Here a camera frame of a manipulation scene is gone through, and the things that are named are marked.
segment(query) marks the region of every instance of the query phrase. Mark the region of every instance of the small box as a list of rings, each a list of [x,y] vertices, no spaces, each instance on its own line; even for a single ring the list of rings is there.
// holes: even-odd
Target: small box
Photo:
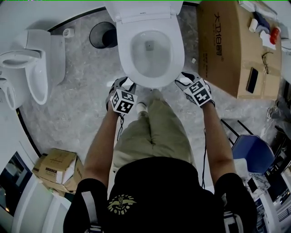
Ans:
[[[84,167],[76,153],[54,148],[39,159],[32,172],[48,187],[75,193]]]
[[[137,102],[137,96],[117,89],[110,99],[113,110],[121,114],[128,114]]]

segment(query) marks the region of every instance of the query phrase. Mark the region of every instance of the blue chair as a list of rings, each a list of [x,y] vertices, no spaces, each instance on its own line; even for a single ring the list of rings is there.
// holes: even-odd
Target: blue chair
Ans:
[[[265,173],[269,166],[274,162],[274,153],[269,145],[259,136],[254,135],[240,121],[238,123],[249,132],[249,135],[238,135],[224,120],[221,122],[227,126],[236,136],[235,143],[232,143],[232,154],[234,159],[246,159],[247,169],[252,173]]]

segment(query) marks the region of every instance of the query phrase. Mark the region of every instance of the cardboard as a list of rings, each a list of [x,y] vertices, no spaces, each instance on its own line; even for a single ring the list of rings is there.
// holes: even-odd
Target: cardboard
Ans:
[[[199,75],[236,98],[276,100],[281,78],[281,40],[276,50],[263,47],[248,27],[252,13],[237,1],[203,1],[197,10]],[[271,28],[276,23],[266,19]],[[269,74],[262,55],[266,55]],[[246,90],[251,68],[258,70],[254,93]]]
[[[52,189],[51,188],[51,192],[55,195],[59,195],[60,197],[64,197],[65,196],[65,192],[61,191],[61,190],[57,190],[57,189]]]
[[[76,153],[55,148],[42,156],[33,168],[33,173],[47,187],[70,193],[76,192],[83,172],[83,164]]]
[[[44,155],[41,156],[41,157],[39,158],[39,160],[36,162],[34,168],[32,169],[32,173],[35,174],[37,177],[38,177],[38,173],[39,173],[39,171],[40,171],[40,165],[41,165],[41,163],[42,163],[42,161],[43,161],[44,159],[45,159],[45,156],[44,156]]]

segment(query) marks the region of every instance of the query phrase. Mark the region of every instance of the cable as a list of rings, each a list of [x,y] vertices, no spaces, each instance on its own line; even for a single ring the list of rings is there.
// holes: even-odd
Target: cable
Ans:
[[[204,171],[205,171],[205,158],[206,158],[206,132],[204,128],[204,137],[205,137],[205,150],[204,150],[204,158],[203,158],[203,172],[202,172],[202,184],[201,187],[205,189],[205,183],[204,183]]]
[[[119,131],[118,131],[118,134],[117,134],[117,140],[119,140],[119,138],[120,138],[120,136],[122,134],[122,131],[123,131],[123,122],[124,122],[125,114],[124,115],[119,114],[119,116],[120,116],[120,128],[119,128]]]

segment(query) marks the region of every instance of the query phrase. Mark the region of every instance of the toilet paper roll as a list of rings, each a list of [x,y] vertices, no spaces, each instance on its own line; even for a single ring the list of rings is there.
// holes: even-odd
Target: toilet paper roll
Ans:
[[[251,25],[249,27],[249,30],[251,32],[255,32],[256,31],[256,27],[258,26],[258,21],[256,19],[252,19],[251,20]]]
[[[63,31],[63,37],[65,38],[71,38],[75,36],[75,30],[73,28],[66,28]]]

